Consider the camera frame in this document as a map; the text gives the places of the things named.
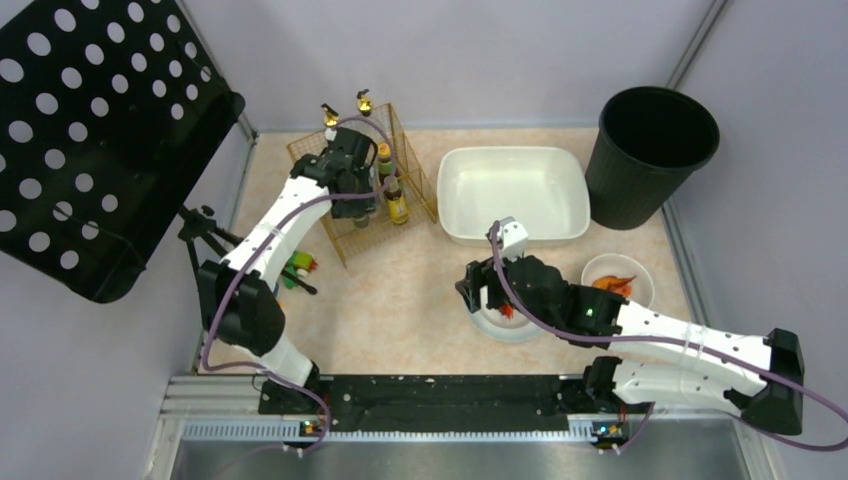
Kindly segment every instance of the black trash bin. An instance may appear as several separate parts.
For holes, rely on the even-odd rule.
[[[645,223],[718,148],[710,112],[660,87],[636,87],[604,106],[586,171],[592,219],[617,230]]]

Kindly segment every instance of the marble-patterned surface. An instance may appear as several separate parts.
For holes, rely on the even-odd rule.
[[[407,134],[435,188],[441,158],[457,147],[560,147],[571,151],[585,169],[597,130],[428,130]],[[260,136],[239,209],[237,233],[246,234],[279,194],[292,165],[286,145],[300,136]],[[346,269],[320,223],[307,234],[300,249],[318,260],[320,266],[308,281],[319,294],[313,297],[300,289],[281,293],[286,331],[322,373],[577,373],[604,354],[547,334],[520,344],[503,344],[483,335],[469,320],[453,285],[464,275],[466,263],[486,258],[488,251],[453,243],[438,222],[411,228],[353,257]],[[585,235],[565,246],[528,250],[560,268],[563,277],[572,282],[579,282],[586,262],[606,252],[640,261],[656,286],[653,308],[689,319],[659,213],[635,230],[619,232],[592,222]],[[243,358],[238,351],[216,343],[211,362]]]

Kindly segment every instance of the black tripod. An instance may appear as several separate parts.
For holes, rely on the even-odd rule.
[[[212,249],[218,256],[223,258],[227,254],[227,250],[221,245],[213,235],[217,235],[221,240],[229,243],[232,246],[236,246],[244,240],[243,238],[234,235],[223,228],[219,227],[212,215],[215,215],[215,211],[211,208],[203,205],[200,207],[199,212],[197,209],[189,210],[185,206],[180,207],[180,217],[183,219],[183,228],[180,229],[180,232],[177,234],[177,237],[186,242],[186,247],[188,247],[188,258],[191,261],[191,268],[195,272],[200,270],[200,261],[197,259],[197,249],[194,246],[194,240],[200,238],[203,240],[206,245],[209,245],[209,248]],[[304,282],[295,274],[289,273],[285,270],[282,271],[282,276],[294,282],[299,287],[303,288],[311,295],[315,295],[318,293],[318,290]]]

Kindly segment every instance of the yellow bottle cap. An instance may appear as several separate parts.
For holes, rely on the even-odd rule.
[[[377,146],[377,158],[381,158],[383,160],[392,157],[392,149],[389,148],[388,143],[381,143]]]

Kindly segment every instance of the gold wire basket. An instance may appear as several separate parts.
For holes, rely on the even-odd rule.
[[[365,228],[356,227],[349,218],[332,218],[329,213],[324,215],[321,218],[321,223],[324,225],[324,229],[327,231],[327,235],[345,267],[347,267],[347,261],[354,255],[380,245],[425,220],[429,219],[436,223],[438,215],[436,193],[430,186],[427,175],[421,169],[418,157],[415,156],[415,151],[412,149],[409,139],[406,138],[392,104],[386,103],[372,109],[369,118],[379,122],[386,130],[386,134],[391,137],[398,162],[396,175],[406,197],[409,220],[403,225],[392,223],[382,198],[378,200],[379,206],[376,215],[369,220],[368,226]],[[350,122],[344,124],[344,126],[368,135],[377,144],[383,143],[383,137],[366,123]],[[320,155],[326,146],[327,141],[324,138],[324,132],[320,131],[295,140],[288,145],[287,149],[292,162],[296,162],[307,153]]]

